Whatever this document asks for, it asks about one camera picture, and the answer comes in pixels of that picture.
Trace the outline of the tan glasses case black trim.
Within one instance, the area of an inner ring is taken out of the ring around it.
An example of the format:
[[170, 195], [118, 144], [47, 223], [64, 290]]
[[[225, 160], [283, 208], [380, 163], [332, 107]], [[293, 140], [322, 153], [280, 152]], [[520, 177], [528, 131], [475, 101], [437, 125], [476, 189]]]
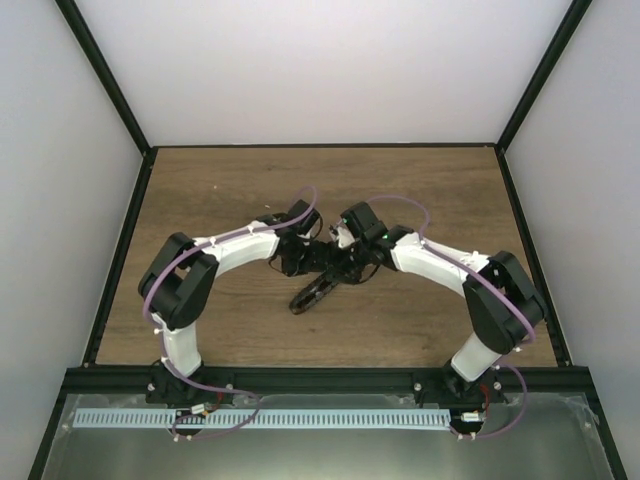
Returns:
[[329, 295], [340, 282], [327, 273], [320, 274], [290, 301], [288, 308], [293, 315], [301, 315]]

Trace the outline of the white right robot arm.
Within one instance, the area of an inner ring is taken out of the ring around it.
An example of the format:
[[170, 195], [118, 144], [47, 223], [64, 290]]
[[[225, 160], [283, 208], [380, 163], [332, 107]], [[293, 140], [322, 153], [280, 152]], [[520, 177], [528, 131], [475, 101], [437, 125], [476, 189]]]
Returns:
[[487, 256], [464, 252], [396, 226], [373, 241], [356, 237], [340, 223], [330, 228], [338, 251], [349, 262], [380, 265], [439, 284], [464, 298], [472, 333], [449, 360], [447, 396], [458, 403], [480, 390], [480, 377], [502, 357], [534, 341], [534, 327], [547, 307], [519, 260], [500, 251]]

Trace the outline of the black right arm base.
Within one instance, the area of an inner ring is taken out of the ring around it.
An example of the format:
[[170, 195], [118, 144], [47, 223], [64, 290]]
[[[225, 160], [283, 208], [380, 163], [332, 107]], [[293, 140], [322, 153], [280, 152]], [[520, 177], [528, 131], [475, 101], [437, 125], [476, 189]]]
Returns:
[[505, 396], [496, 390], [498, 381], [493, 370], [488, 370], [476, 380], [464, 380], [450, 361], [441, 367], [416, 370], [411, 377], [415, 401], [420, 404], [438, 404], [445, 408], [480, 407], [486, 400], [503, 403]]

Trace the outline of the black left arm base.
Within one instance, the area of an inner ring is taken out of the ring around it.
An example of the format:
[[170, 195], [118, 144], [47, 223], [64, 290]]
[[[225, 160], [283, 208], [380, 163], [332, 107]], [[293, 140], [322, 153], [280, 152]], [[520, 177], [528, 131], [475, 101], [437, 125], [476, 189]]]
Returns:
[[[148, 402], [169, 405], [194, 405], [199, 403], [215, 403], [218, 399], [228, 402], [229, 394], [205, 391], [180, 380], [156, 360], [146, 368], [147, 383], [154, 389], [147, 393]], [[201, 363], [188, 379], [192, 382], [217, 388], [226, 388], [235, 384], [235, 371], [226, 367], [210, 367]]]

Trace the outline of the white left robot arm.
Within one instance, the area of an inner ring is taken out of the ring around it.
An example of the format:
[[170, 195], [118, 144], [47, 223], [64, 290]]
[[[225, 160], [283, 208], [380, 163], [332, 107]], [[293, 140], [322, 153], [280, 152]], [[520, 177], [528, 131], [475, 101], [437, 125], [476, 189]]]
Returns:
[[313, 210], [304, 216], [266, 215], [248, 225], [211, 237], [192, 239], [172, 234], [143, 274], [138, 292], [143, 317], [161, 337], [161, 363], [173, 375], [170, 393], [181, 403], [196, 402], [204, 392], [204, 379], [195, 323], [202, 315], [214, 281], [221, 275], [258, 260], [269, 260], [282, 247], [285, 257], [296, 258], [296, 248], [311, 241], [321, 219]]

